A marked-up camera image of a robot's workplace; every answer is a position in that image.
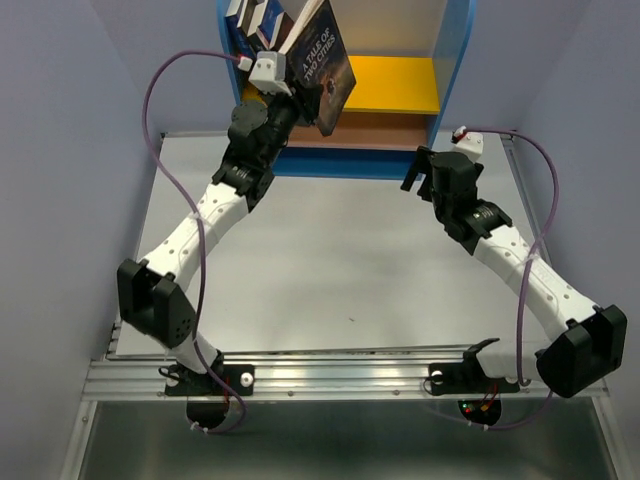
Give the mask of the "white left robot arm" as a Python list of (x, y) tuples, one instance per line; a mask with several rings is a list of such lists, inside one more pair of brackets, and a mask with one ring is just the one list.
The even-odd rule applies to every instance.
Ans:
[(207, 255), (264, 197), (294, 127), (316, 122), (323, 92), (293, 87), (267, 103), (236, 106), (228, 146), (203, 196), (187, 200), (190, 213), (159, 246), (118, 267), (121, 318), (173, 355), (199, 393), (221, 386), (221, 353), (199, 334), (202, 307), (191, 304), (186, 291), (194, 275), (206, 273)]

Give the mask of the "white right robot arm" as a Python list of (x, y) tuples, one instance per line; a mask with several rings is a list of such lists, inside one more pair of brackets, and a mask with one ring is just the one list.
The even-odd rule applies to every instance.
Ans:
[(417, 194), (432, 204), (447, 235), (514, 294), (524, 294), (546, 338), (522, 347), (499, 338), (476, 343), (461, 362), (437, 367), (432, 392), (481, 393), (492, 383), (523, 378), (570, 398), (621, 366), (627, 318), (617, 306), (602, 307), (580, 294), (531, 251), (511, 218), (479, 197), (482, 171), (460, 151), (420, 146), (401, 188), (423, 179)]

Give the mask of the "Animal Farm book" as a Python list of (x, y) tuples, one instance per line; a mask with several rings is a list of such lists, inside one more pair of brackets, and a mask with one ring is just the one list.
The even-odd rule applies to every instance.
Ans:
[(257, 34), (265, 47), (278, 49), (288, 36), (293, 20), (278, 0), (260, 3)]

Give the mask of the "Jane Eyre blue book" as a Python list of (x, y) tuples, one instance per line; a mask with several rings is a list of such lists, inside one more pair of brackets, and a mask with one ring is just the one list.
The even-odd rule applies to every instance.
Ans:
[(240, 56), (247, 57), (251, 60), (255, 59), (255, 52), (251, 47), (246, 47), (243, 44), (242, 38), (237, 31), (237, 21), (240, 13), (242, 0), (232, 0), (229, 3), (225, 14), (225, 22), (230, 34), (231, 39), (234, 42), (236, 50)]

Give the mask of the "dark purple cover book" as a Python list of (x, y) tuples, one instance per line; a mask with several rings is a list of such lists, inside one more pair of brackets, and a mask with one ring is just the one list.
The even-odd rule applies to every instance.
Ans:
[(356, 85), (331, 3), (306, 2), (278, 52), (287, 60), (287, 80), (314, 110), (320, 134), (330, 136)]

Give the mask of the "Three Days to See book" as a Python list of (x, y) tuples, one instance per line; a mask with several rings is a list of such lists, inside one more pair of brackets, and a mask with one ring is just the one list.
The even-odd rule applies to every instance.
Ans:
[(237, 21), (237, 31), (246, 47), (254, 49), (254, 43), (250, 39), (250, 27), (255, 9), (260, 5), (258, 0), (242, 0)]

